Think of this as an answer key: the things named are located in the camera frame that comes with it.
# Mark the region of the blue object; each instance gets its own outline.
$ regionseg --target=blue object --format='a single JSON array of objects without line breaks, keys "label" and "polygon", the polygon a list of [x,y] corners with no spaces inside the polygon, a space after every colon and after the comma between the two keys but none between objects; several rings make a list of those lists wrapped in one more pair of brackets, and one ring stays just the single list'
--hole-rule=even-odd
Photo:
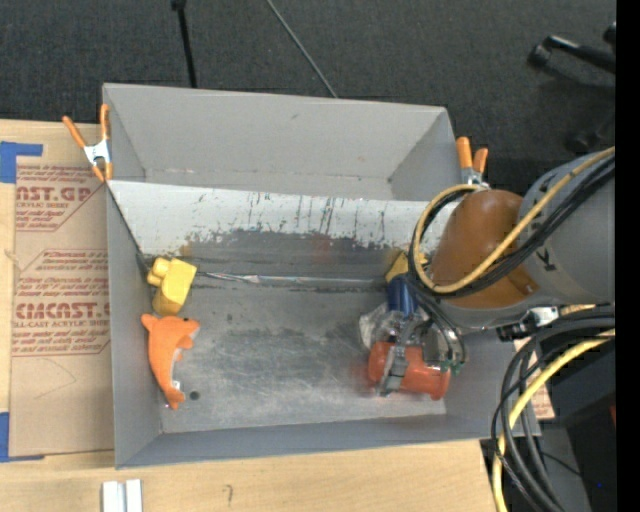
[{"label": "blue object", "polygon": [[394,277],[387,285],[387,303],[390,311],[402,311],[407,318],[418,309],[418,301],[404,276]]},{"label": "blue object", "polygon": [[0,412],[0,462],[9,462],[9,413]]},{"label": "blue object", "polygon": [[0,464],[17,460],[38,460],[35,457],[9,457],[9,413],[0,412]]},{"label": "blue object", "polygon": [[0,182],[16,182],[16,157],[42,156],[42,144],[0,142]]}]

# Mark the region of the bin floor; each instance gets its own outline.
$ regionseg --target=bin floor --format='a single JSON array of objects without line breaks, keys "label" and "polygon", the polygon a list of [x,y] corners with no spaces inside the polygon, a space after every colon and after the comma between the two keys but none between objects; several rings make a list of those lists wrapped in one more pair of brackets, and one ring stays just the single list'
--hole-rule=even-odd
[{"label": "bin floor", "polygon": [[445,414],[444,400],[367,379],[358,319],[384,291],[265,286],[199,278],[180,316],[201,323],[176,362],[186,401],[162,409],[165,433]]}]

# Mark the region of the red object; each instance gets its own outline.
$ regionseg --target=red object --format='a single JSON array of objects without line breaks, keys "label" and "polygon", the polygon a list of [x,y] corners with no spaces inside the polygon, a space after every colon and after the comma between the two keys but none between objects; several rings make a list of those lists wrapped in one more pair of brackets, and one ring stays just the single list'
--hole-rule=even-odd
[{"label": "red object", "polygon": [[[388,341],[377,341],[373,345],[369,354],[369,378],[372,381],[379,382],[382,379],[387,354],[393,345],[394,343],[389,343]],[[405,349],[405,357],[409,361],[409,366],[400,383],[400,389],[416,393],[427,393],[432,400],[441,399],[449,387],[451,371],[447,370],[443,373],[424,364],[421,347],[407,347]]]}]

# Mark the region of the cable bundle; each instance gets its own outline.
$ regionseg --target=cable bundle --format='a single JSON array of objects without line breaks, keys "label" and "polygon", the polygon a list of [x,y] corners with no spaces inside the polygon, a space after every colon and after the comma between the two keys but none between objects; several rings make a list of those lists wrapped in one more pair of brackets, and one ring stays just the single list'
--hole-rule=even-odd
[{"label": "cable bundle", "polygon": [[[491,441],[494,451],[492,466],[492,487],[499,512],[507,512],[502,490],[502,468],[504,468],[517,489],[535,510],[562,512],[564,509],[542,462],[541,453],[531,433],[528,417],[521,413],[534,393],[549,379],[581,354],[603,343],[615,340],[615,306],[598,306],[587,310],[571,312],[534,334],[514,356],[504,376],[501,401],[493,416]],[[530,364],[534,352],[546,350],[537,361]],[[536,372],[540,374],[527,384]],[[515,405],[509,411],[508,403],[519,394]],[[515,442],[512,429],[520,419],[527,446],[531,453],[532,471],[527,467]],[[498,424],[501,434],[498,436]]]},{"label": "cable bundle", "polygon": [[[578,175],[597,167],[548,215],[529,239],[515,251],[505,254],[507,248],[518,238],[524,229],[538,216],[542,209],[558,192]],[[567,173],[531,208],[513,230],[495,248],[495,250],[472,272],[450,285],[437,285],[427,275],[421,261],[420,244],[429,224],[437,213],[448,203],[462,196],[483,190],[480,185],[456,185],[438,194],[424,210],[413,233],[409,248],[409,267],[425,294],[438,298],[465,297],[477,293],[513,271],[523,263],[545,240],[573,213],[587,198],[615,176],[615,147],[597,153],[575,169]]]}]

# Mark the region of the wooden table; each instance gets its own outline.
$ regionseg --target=wooden table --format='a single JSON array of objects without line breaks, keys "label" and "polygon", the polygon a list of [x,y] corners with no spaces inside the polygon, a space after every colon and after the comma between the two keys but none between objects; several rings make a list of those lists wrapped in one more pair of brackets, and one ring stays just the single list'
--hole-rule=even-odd
[{"label": "wooden table", "polygon": [[[54,123],[0,120],[0,141]],[[9,407],[15,187],[0,183],[0,411]],[[494,512],[478,441],[118,470],[111,451],[0,464],[0,511],[99,511],[102,482],[139,478],[145,512]]]}]

